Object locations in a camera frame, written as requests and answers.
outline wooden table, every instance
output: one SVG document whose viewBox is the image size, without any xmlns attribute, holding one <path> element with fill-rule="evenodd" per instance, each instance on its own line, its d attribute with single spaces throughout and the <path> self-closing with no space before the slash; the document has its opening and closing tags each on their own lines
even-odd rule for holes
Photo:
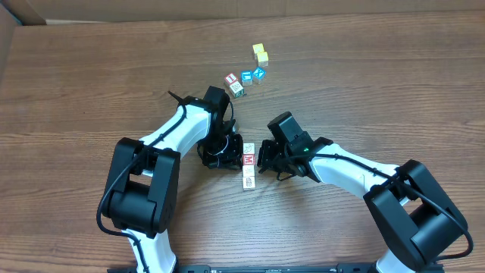
<svg viewBox="0 0 485 273">
<path fill-rule="evenodd" d="M 484 24 L 485 12 L 452 12 L 18 27 L 0 90 L 0 271 L 132 265 L 126 239 L 95 223 L 115 143 L 168 120 L 168 90 L 201 97 L 254 69 L 258 42 L 267 79 L 233 100 L 244 140 L 271 138 L 267 123 L 291 111 L 314 139 L 423 162 L 476 245 L 446 269 L 485 271 Z M 364 203 L 334 186 L 267 172 L 243 192 L 239 172 L 209 171 L 194 150 L 180 169 L 169 234 L 182 264 L 372 262 L 386 250 Z"/>
</svg>

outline yellow block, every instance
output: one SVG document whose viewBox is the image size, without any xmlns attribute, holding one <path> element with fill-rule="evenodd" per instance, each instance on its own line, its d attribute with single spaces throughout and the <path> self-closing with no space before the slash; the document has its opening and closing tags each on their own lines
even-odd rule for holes
<svg viewBox="0 0 485 273">
<path fill-rule="evenodd" d="M 268 53 L 267 52 L 259 52 L 257 55 L 256 55 L 258 58 L 258 66 L 259 67 L 267 67 L 268 65 Z"/>
<path fill-rule="evenodd" d="M 255 52 L 255 60 L 257 60 L 258 53 L 264 52 L 263 44 L 252 45 L 252 50 Z"/>
</svg>

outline toy block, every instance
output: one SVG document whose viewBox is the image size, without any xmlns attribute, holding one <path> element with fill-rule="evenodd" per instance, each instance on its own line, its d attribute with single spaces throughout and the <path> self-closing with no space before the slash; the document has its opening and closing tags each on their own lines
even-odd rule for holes
<svg viewBox="0 0 485 273">
<path fill-rule="evenodd" d="M 243 177 L 242 188 L 244 190 L 256 190 L 255 177 Z"/>
<path fill-rule="evenodd" d="M 243 177 L 254 177 L 255 176 L 255 166 L 254 165 L 243 165 L 242 166 Z"/>
<path fill-rule="evenodd" d="M 255 155 L 242 155 L 242 163 L 244 165 L 254 165 Z"/>
<path fill-rule="evenodd" d="M 234 73 L 230 73 L 224 78 L 224 82 L 226 83 L 227 87 L 230 87 L 231 84 L 237 81 L 236 75 Z"/>
<path fill-rule="evenodd" d="M 267 67 L 269 62 L 268 53 L 267 52 L 259 52 L 258 53 L 258 66 L 259 67 Z"/>
<path fill-rule="evenodd" d="M 254 143 L 243 143 L 242 144 L 243 155 L 254 155 L 255 154 L 255 144 Z"/>
<path fill-rule="evenodd" d="M 243 86 L 252 85 L 252 72 L 251 71 L 241 72 L 241 83 L 242 83 Z"/>
<path fill-rule="evenodd" d="M 258 60 L 258 53 L 264 52 L 263 44 L 252 45 L 252 50 L 255 52 L 255 60 Z"/>
<path fill-rule="evenodd" d="M 261 84 L 263 82 L 264 77 L 266 76 L 266 71 L 264 71 L 263 68 L 258 67 L 256 70 L 252 73 L 253 80 L 257 84 Z"/>
<path fill-rule="evenodd" d="M 241 83 L 239 83 L 238 81 L 231 84 L 229 86 L 229 89 L 230 89 L 231 93 L 233 94 L 234 98 L 239 98 L 240 96 L 242 96 L 244 94 L 244 88 L 241 85 Z"/>
</svg>

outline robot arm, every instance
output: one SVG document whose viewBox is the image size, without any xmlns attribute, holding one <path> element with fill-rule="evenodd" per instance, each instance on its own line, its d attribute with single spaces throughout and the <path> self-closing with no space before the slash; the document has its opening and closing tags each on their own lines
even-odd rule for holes
<svg viewBox="0 0 485 273">
<path fill-rule="evenodd" d="M 308 176 L 365 201 L 390 248 L 375 271 L 422 271 L 463 234 L 469 240 L 467 252 L 471 251 L 465 218 L 421 163 L 385 165 L 353 155 L 329 139 L 313 141 L 289 112 L 272 120 L 268 128 L 275 140 L 261 144 L 260 173 L 271 169 L 278 172 L 278 179 L 283 172 L 289 174 L 286 178 Z M 423 203 L 409 215 L 402 206 L 418 197 Z"/>
<path fill-rule="evenodd" d="M 224 90 L 211 86 L 203 99 L 179 98 L 176 114 L 154 133 L 140 140 L 123 138 L 116 145 L 100 208 L 129 238 L 138 273 L 171 273 L 177 263 L 167 227 L 177 201 L 180 159 L 189 149 L 198 144 L 209 168 L 242 167 L 242 137 L 233 132 L 232 118 L 223 121 L 229 104 Z M 152 182 L 131 181 L 130 174 L 147 175 Z"/>
</svg>

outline blue block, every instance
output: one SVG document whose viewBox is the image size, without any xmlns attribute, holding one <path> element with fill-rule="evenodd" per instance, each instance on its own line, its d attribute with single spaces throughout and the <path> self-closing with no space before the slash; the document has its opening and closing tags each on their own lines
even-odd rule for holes
<svg viewBox="0 0 485 273">
<path fill-rule="evenodd" d="M 243 86 L 252 85 L 252 72 L 251 71 L 242 71 L 241 72 L 241 82 L 242 82 Z"/>
<path fill-rule="evenodd" d="M 258 67 L 252 73 L 252 75 L 254 76 L 254 80 L 256 81 L 256 83 L 261 84 L 262 81 L 263 81 L 263 79 L 264 79 L 264 77 L 266 76 L 266 71 L 264 71 L 263 68 Z"/>
</svg>

